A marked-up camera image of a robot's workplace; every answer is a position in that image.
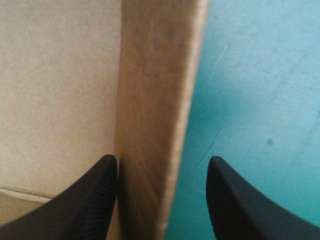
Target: turquoise surface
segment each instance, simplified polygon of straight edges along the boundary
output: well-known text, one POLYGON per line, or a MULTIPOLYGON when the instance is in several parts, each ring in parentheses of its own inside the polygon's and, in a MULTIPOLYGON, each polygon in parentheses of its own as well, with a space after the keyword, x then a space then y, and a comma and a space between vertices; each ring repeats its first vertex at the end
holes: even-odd
POLYGON ((320 226, 320 1, 213 0, 167 240, 214 239, 210 157, 320 226))

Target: brown cardboard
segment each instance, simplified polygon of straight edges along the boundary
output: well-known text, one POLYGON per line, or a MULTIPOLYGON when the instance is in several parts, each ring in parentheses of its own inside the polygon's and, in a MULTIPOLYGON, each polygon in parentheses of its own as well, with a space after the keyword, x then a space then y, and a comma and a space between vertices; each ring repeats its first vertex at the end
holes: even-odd
POLYGON ((114 152, 119 0, 0 0, 0 187, 55 196, 114 152))
POLYGON ((122 1, 115 151, 123 239, 164 238, 207 2, 122 1))

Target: scuff mark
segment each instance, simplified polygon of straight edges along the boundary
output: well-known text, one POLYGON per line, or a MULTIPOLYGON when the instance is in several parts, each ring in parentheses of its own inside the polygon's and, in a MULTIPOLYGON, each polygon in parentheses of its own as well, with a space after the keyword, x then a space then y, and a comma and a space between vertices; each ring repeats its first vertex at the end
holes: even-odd
POLYGON ((203 160, 206 158, 206 156, 208 155, 208 153, 210 153, 210 151, 212 150, 212 148, 215 146, 216 144, 216 140, 218 139, 218 137, 220 136, 222 130, 225 128, 227 122, 224 122, 224 124, 220 127, 218 133, 215 135, 214 139, 211 141, 211 144, 209 145, 208 149, 206 150, 205 154, 203 155, 203 157, 198 161, 198 163, 196 164, 196 167, 199 166, 203 160))
POLYGON ((211 76, 215 73, 215 71, 217 70, 217 67, 218 67, 218 64, 222 58, 222 56, 225 54, 226 50, 228 49, 229 45, 226 45, 224 47, 224 49, 222 50, 222 52, 220 53, 218 59, 216 60, 214 66, 213 66, 213 69, 212 69, 212 73, 211 73, 211 76))
POLYGON ((291 161, 292 164, 297 164, 300 160, 301 155, 305 152, 305 150, 310 146, 311 141, 314 139, 316 135, 316 131, 320 127, 320 110, 317 112, 316 119, 311 127, 310 130, 307 131, 307 135, 302 142, 300 148, 296 152, 293 160, 291 161))

